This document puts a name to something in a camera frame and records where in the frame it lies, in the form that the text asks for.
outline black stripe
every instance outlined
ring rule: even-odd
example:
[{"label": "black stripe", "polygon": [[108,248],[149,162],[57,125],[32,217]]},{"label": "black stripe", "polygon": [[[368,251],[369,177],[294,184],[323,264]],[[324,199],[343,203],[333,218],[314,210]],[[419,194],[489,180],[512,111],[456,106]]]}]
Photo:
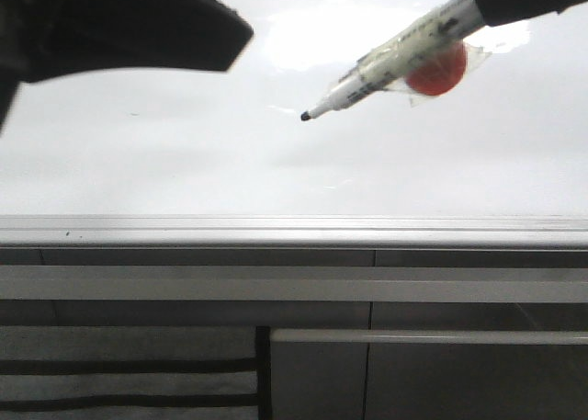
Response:
[{"label": "black stripe", "polygon": [[255,353],[257,355],[257,393],[259,394],[259,420],[270,420],[272,413],[271,349],[269,327],[257,327]]},{"label": "black stripe", "polygon": [[187,374],[255,371],[255,358],[235,360],[48,361],[0,360],[0,375],[63,376],[70,374]]},{"label": "black stripe", "polygon": [[88,409],[104,406],[141,406],[148,408],[205,408],[257,406],[256,394],[236,395],[96,395],[57,400],[0,401],[0,411],[48,412]]}]

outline vertical gap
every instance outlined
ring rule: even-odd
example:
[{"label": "vertical gap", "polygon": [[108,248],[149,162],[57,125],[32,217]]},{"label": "vertical gap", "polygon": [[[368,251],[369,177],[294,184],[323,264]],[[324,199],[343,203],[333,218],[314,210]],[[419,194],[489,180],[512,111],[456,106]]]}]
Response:
[{"label": "vertical gap", "polygon": [[[367,329],[371,330],[371,320],[374,312],[374,302],[369,303],[369,319],[367,321]],[[369,349],[371,344],[366,347],[366,373],[364,375],[364,405],[362,408],[361,418],[366,420],[366,410],[368,407],[368,381],[369,381]]]},{"label": "vertical gap", "polygon": [[272,418],[271,345],[269,334],[270,328],[268,326],[258,326],[255,330],[259,420],[271,420]]}]

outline white surface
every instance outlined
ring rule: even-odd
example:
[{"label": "white surface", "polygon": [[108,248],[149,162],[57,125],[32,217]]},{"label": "white surface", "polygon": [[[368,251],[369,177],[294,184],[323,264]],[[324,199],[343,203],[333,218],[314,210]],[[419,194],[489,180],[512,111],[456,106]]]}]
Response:
[{"label": "white surface", "polygon": [[376,94],[302,123],[356,59],[446,0],[223,1],[255,29],[228,74],[23,86],[0,213],[586,214],[588,6],[478,36],[506,53],[418,108]]}]

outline cabinet door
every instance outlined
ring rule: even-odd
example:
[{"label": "cabinet door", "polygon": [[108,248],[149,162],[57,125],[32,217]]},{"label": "cabinet door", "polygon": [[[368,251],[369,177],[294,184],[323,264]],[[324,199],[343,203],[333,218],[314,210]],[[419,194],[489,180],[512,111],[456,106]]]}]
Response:
[{"label": "cabinet door", "polygon": [[[374,329],[578,329],[586,325],[576,318],[582,313],[577,306],[375,304],[372,322]],[[588,418],[586,376],[586,346],[371,345],[366,419],[580,420]]]},{"label": "cabinet door", "polygon": [[[323,309],[328,309],[325,302]],[[320,321],[282,326],[368,329],[369,303],[337,304]],[[358,420],[363,417],[368,346],[271,344],[272,406],[276,420]]]}]

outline metal bar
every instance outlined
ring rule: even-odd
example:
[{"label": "metal bar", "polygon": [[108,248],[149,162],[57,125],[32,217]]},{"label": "metal bar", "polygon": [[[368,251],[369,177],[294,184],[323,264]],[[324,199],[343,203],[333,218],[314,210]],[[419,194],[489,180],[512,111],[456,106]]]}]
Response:
[{"label": "metal bar", "polygon": [[588,332],[277,329],[273,342],[460,345],[588,345]]},{"label": "metal bar", "polygon": [[588,250],[588,220],[8,215],[0,246]]},{"label": "metal bar", "polygon": [[0,266],[0,300],[586,303],[588,269]]}]

